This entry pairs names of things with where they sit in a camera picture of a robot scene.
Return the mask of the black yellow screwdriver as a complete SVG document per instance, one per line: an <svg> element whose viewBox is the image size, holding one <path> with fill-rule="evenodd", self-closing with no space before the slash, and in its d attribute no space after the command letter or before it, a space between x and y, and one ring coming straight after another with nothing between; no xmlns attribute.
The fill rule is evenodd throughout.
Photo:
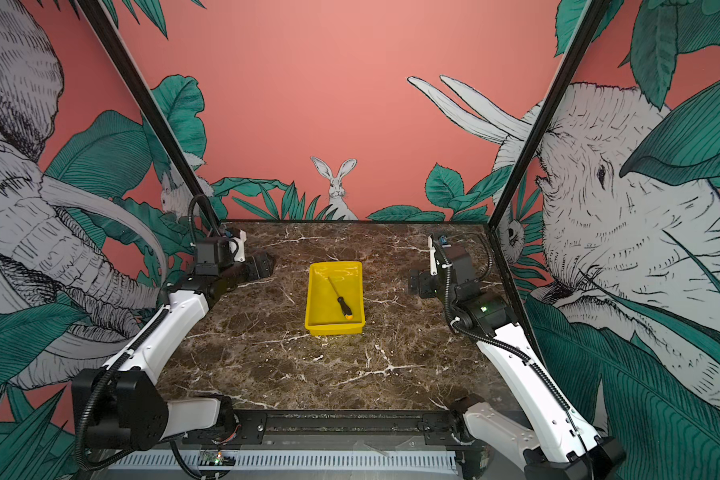
<svg viewBox="0 0 720 480"><path fill-rule="evenodd" d="M340 305L342 314L344 315L344 317L347 320L352 320L354 318L353 312L352 312L351 308L349 307L349 305L346 303L344 297L339 293L333 279L331 277L328 277L327 280L336 296L336 300L337 300L338 304Z"/></svg>

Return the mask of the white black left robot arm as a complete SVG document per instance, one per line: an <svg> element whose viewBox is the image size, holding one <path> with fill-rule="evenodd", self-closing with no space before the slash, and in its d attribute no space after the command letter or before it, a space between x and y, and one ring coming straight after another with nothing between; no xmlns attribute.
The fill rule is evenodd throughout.
<svg viewBox="0 0 720 480"><path fill-rule="evenodd" d="M245 251L245 236L201 239L189 271L167 293L146 326L102 366L72 382L75 449L146 451L195 430L235 429L219 394L168 401L157 383L168 360L194 326L236 287L270 277L275 257Z"/></svg>

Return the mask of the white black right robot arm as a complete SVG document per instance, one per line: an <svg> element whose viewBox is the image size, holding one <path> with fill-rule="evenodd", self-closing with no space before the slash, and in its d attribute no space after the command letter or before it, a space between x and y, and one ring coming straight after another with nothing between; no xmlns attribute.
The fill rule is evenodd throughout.
<svg viewBox="0 0 720 480"><path fill-rule="evenodd" d="M573 407L532 348L513 308L481 287L466 249L444 235L428 238L429 266L412 271L409 291L443 305L449 329L473 341L504 379L529 424L476 396L452 408L452 433L482 442L527 479L614 479L626 460L621 443L599 433Z"/></svg>

